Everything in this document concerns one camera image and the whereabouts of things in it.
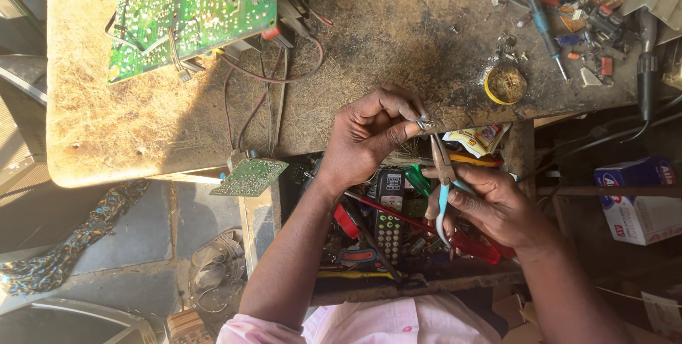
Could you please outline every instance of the pliers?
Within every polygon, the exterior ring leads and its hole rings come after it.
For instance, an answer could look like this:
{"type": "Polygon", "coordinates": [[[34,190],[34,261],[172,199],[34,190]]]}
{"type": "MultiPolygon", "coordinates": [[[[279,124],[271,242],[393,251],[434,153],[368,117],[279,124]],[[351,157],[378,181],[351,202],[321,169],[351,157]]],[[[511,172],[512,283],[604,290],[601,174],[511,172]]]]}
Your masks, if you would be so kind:
{"type": "Polygon", "coordinates": [[[431,151],[433,154],[433,162],[438,171],[438,179],[440,181],[440,195],[438,204],[440,207],[438,217],[436,217],[436,231],[438,236],[445,243],[450,246],[448,238],[445,236],[445,229],[443,228],[443,221],[445,220],[445,209],[448,207],[448,192],[450,191],[450,184],[454,184],[460,189],[469,192],[473,196],[478,196],[469,186],[457,179],[455,170],[452,168],[450,156],[445,149],[443,142],[436,136],[431,134],[431,151]]]}

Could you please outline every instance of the black remote control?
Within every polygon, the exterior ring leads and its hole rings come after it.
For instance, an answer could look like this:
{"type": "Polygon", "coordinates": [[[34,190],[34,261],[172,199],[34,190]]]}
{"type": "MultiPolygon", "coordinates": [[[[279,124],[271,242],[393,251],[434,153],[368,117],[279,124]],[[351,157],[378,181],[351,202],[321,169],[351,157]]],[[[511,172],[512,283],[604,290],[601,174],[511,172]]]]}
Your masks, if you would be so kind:
{"type": "MultiPolygon", "coordinates": [[[[377,181],[377,197],[375,200],[382,206],[402,211],[405,195],[405,176],[399,169],[383,169],[377,181]]],[[[400,258],[400,233],[405,230],[404,223],[380,210],[374,211],[374,239],[379,248],[392,264],[396,265],[400,258]]],[[[379,260],[374,262],[375,270],[388,271],[379,260]]]]}

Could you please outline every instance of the plastic packet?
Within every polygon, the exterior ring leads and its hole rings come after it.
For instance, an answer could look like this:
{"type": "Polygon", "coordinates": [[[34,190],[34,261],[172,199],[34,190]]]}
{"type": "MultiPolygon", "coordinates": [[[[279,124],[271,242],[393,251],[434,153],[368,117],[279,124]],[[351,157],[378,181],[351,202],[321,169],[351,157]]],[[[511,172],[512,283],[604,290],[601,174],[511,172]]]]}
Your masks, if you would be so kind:
{"type": "Polygon", "coordinates": [[[511,123],[446,132],[443,140],[458,141],[476,158],[493,152],[511,123]]]}

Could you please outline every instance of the worn wooden table surface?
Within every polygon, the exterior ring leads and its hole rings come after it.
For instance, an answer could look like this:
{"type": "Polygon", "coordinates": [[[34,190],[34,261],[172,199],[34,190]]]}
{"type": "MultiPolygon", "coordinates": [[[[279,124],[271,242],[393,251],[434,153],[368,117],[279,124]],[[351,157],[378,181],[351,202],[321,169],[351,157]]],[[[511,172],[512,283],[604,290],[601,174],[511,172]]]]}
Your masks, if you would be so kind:
{"type": "MultiPolygon", "coordinates": [[[[202,61],[207,71],[185,84],[170,67],[107,86],[111,42],[103,29],[116,4],[48,0],[47,148],[54,181],[83,186],[225,165],[231,151],[222,88],[227,66],[211,56],[202,61]]],[[[573,78],[567,85],[534,26],[515,26],[524,9],[513,4],[311,0],[311,5],[336,25],[309,21],[325,46],[325,63],[313,78],[288,85],[280,157],[325,149],[337,108],[388,81],[419,92],[440,131],[635,102],[636,51],[616,64],[613,87],[582,87],[582,63],[564,55],[573,78]],[[516,52],[525,51],[530,59],[518,64],[529,83],[527,93],[511,106],[494,104],[483,90],[502,32],[516,36],[516,52]]],[[[275,54],[276,47],[266,43],[266,70],[275,54]]],[[[304,73],[317,59],[314,45],[301,40],[292,58],[290,76],[304,73]]],[[[260,71],[255,51],[247,51],[241,63],[260,71]]],[[[280,86],[271,87],[272,127],[280,86]]],[[[241,74],[230,78],[227,102],[235,141],[262,90],[261,82],[241,74]]],[[[265,151],[265,108],[245,134],[246,148],[265,151]]]]}

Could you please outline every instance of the small circuit board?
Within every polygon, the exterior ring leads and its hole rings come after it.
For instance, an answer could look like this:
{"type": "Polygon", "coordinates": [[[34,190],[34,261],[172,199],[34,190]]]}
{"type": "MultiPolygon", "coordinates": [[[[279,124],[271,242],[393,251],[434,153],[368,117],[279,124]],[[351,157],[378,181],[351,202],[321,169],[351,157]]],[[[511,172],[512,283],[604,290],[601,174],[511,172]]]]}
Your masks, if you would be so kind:
{"type": "Polygon", "coordinates": [[[107,34],[118,38],[108,81],[173,64],[173,49],[176,60],[187,60],[275,27],[276,21],[277,0],[119,0],[107,26],[107,34]]]}
{"type": "Polygon", "coordinates": [[[287,166],[288,163],[273,159],[243,159],[223,180],[220,187],[211,190],[211,195],[260,196],[287,166]]]}

